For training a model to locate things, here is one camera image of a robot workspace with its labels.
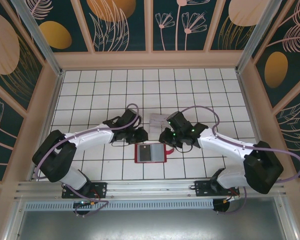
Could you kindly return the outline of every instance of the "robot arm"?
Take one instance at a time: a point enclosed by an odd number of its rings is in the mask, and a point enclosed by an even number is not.
[[[212,150],[234,159],[237,165],[221,168],[210,180],[210,187],[218,193],[232,187],[250,186],[259,193],[267,194],[274,185],[283,167],[273,152],[256,151],[245,147],[270,148],[263,141],[258,144],[246,143],[217,134],[219,137],[240,144],[235,146],[217,138],[208,126],[197,123],[193,126],[181,112],[175,112],[167,118],[171,129],[166,128],[159,141],[173,148],[182,148],[183,143],[197,148]]]
[[[85,196],[90,191],[91,181],[81,171],[71,166],[76,151],[87,150],[96,145],[109,144],[123,139],[128,144],[147,141],[147,132],[142,127],[138,127],[141,122],[140,115],[137,116],[134,124],[124,127],[131,123],[136,118],[136,115],[135,111],[127,109],[121,117],[117,116],[106,120],[103,124],[90,128],[88,131],[66,134],[61,133],[59,130],[52,131],[36,151],[32,161],[38,165],[44,155],[55,144],[69,137],[78,136],[66,141],[51,152],[43,162],[40,170],[50,182],[59,181],[67,184]]]

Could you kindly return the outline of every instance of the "metal vent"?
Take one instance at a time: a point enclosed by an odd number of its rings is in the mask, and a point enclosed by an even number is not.
[[[74,201],[60,202],[28,202],[25,210],[36,211],[74,211]],[[87,209],[97,209],[103,203],[84,206],[78,211],[86,211]],[[190,199],[190,200],[122,200],[110,201],[110,203],[102,210],[173,210],[173,209],[213,209],[212,199]]]

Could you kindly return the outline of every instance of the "clear plastic object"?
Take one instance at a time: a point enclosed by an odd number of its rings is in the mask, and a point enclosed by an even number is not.
[[[167,118],[170,114],[150,114],[150,126],[149,133],[151,134],[161,134],[165,128],[170,128],[170,125],[167,122]]]

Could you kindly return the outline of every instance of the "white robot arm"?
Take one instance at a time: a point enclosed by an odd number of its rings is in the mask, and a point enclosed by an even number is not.
[[[202,148],[203,152],[207,149],[221,153],[237,162],[237,165],[220,168],[210,179],[210,188],[216,194],[224,189],[247,186],[259,193],[267,194],[284,170],[273,152],[250,149],[250,147],[270,148],[266,142],[252,144],[219,133],[215,135],[213,130],[204,124],[197,123],[193,126],[179,111],[170,115],[167,121],[172,130],[166,128],[160,135],[159,142],[173,148],[182,148],[185,143]]]

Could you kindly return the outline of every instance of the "white grid surface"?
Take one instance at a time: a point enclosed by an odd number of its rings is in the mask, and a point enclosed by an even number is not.
[[[121,116],[130,103],[140,107],[148,133],[150,114],[203,105],[219,115],[218,132],[256,142],[235,70],[219,68],[67,71],[51,130],[72,133],[94,127]],[[190,109],[184,115],[194,124],[215,124],[214,115],[204,109]],[[151,142],[158,141],[160,134],[148,135]],[[188,153],[174,151],[166,163],[134,163],[134,145],[106,144],[76,152],[72,166],[98,181],[205,178],[235,163],[196,147]]]

